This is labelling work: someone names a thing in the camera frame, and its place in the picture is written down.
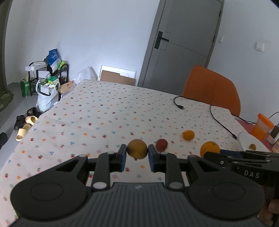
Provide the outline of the person's right hand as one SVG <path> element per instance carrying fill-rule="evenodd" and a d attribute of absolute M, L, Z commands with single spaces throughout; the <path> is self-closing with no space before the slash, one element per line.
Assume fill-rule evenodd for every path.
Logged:
<path fill-rule="evenodd" d="M 272 226 L 273 216 L 278 214 L 278 196 L 275 195 L 275 188 L 262 186 L 265 193 L 265 202 L 262 206 L 258 218 L 267 226 Z"/>

